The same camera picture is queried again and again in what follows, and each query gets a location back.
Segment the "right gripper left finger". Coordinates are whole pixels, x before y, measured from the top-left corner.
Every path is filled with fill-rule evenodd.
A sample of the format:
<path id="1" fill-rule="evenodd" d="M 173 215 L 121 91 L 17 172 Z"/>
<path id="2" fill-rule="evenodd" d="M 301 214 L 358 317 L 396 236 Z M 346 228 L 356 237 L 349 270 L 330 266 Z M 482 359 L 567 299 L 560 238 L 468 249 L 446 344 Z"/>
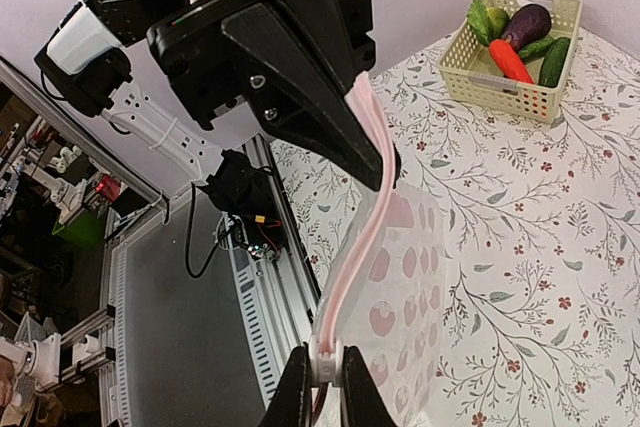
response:
<path id="1" fill-rule="evenodd" d="M 311 426 L 312 379 L 307 345 L 295 347 L 290 353 L 260 427 Z"/>

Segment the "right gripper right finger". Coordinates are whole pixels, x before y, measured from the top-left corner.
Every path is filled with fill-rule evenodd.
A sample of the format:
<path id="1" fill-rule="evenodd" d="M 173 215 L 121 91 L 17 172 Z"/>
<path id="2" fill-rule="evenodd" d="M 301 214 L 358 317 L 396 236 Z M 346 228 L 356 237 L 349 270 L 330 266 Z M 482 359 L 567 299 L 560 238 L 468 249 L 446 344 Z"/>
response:
<path id="1" fill-rule="evenodd" d="M 348 427 L 395 427 L 360 350 L 343 350 L 340 422 Z"/>

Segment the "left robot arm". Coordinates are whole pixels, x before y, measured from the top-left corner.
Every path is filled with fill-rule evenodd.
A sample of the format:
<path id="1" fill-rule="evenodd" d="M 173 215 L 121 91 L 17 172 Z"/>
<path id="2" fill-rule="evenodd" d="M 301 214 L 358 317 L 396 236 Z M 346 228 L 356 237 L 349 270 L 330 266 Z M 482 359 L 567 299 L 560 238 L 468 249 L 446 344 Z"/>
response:
<path id="1" fill-rule="evenodd" d="M 79 113 L 141 139 L 232 215 L 241 245 L 286 244 L 256 132 L 334 163 L 371 190 L 381 150 L 355 108 L 376 60 L 371 0 L 80 0 L 35 61 Z"/>

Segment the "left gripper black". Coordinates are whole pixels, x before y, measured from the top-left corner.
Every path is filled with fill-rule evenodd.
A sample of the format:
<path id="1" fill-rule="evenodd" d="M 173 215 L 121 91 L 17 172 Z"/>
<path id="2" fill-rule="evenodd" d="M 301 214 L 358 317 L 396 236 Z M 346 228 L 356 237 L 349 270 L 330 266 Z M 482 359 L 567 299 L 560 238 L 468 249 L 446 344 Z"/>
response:
<path id="1" fill-rule="evenodd" d="M 371 0 L 198 0 L 148 31 L 191 117 L 243 96 L 273 137 L 318 154 L 373 191 L 382 158 L 346 102 L 375 62 Z"/>

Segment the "clear zip top bag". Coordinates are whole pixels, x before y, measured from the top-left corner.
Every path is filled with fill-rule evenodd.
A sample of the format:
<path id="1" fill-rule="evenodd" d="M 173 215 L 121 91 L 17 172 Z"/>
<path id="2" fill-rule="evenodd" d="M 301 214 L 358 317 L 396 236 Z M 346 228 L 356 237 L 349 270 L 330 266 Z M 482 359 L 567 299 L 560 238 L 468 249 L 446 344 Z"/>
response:
<path id="1" fill-rule="evenodd" d="M 397 179 L 400 162 L 367 74 L 345 101 L 382 161 L 382 178 L 363 191 L 312 331 L 316 382 L 327 387 L 318 423 L 339 425 L 347 360 L 338 350 L 356 347 L 391 420 L 424 426 L 443 337 L 444 221 L 431 194 Z"/>

